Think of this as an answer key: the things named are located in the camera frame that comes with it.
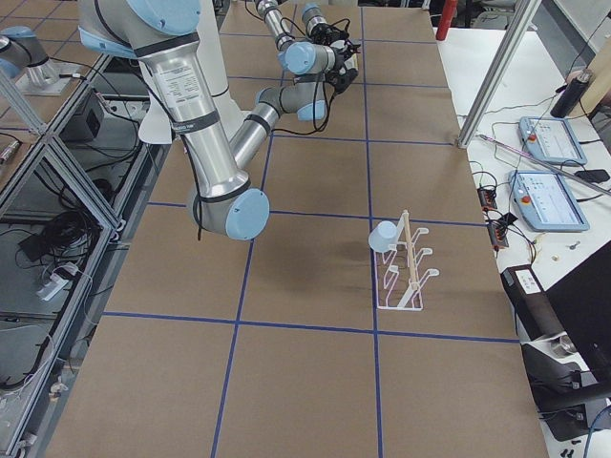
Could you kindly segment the light blue plastic cup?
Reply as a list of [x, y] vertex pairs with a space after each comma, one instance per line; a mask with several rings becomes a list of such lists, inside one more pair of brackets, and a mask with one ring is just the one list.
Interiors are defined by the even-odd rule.
[[397, 226], [390, 220], [382, 220], [369, 234], [369, 248], [376, 253], [387, 253], [390, 246], [395, 244], [396, 237]]

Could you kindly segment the red bottle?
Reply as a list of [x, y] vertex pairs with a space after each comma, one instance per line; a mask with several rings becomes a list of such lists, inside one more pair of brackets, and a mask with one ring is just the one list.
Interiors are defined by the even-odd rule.
[[437, 25], [437, 31], [435, 39], [437, 41], [444, 41], [448, 35], [448, 31], [452, 25], [453, 15], [456, 11], [458, 1], [457, 0], [445, 0], [443, 10], [441, 12], [440, 19]]

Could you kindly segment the far teach pendant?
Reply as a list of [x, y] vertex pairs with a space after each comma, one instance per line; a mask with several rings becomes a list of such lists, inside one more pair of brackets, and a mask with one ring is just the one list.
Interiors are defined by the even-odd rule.
[[587, 158], [567, 119], [524, 116], [518, 122], [526, 151], [553, 165], [581, 166]]

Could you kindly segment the teach pendant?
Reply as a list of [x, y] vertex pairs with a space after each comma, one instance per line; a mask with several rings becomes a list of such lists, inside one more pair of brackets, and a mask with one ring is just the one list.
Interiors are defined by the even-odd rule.
[[514, 170], [510, 194], [521, 219], [534, 232], [580, 233], [590, 224], [564, 181], [552, 172]]
[[581, 166], [587, 158], [567, 119], [524, 116], [518, 122], [526, 151], [553, 165]]

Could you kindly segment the black water bottle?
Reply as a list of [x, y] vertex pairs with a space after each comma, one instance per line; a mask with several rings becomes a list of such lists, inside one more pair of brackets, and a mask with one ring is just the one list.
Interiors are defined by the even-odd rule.
[[559, 100], [550, 111], [550, 115], [555, 118], [568, 116], [585, 94], [592, 78], [593, 72], [589, 69], [571, 73], [564, 89], [561, 91]]

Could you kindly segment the near teach pendant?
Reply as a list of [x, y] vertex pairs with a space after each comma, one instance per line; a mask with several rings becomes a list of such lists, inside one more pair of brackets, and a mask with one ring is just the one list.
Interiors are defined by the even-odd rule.
[[514, 170], [510, 194], [521, 219], [534, 232], [580, 233], [590, 224], [564, 181], [552, 172]]

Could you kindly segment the aluminium frame post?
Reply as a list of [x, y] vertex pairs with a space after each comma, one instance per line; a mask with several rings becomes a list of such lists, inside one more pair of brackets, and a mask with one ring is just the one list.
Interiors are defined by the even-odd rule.
[[477, 127], [492, 102], [493, 96], [507, 71], [516, 50], [532, 22], [541, 0], [520, 1], [510, 25], [505, 31], [492, 63], [482, 81], [471, 109], [460, 130], [456, 146], [466, 149], [474, 138]]

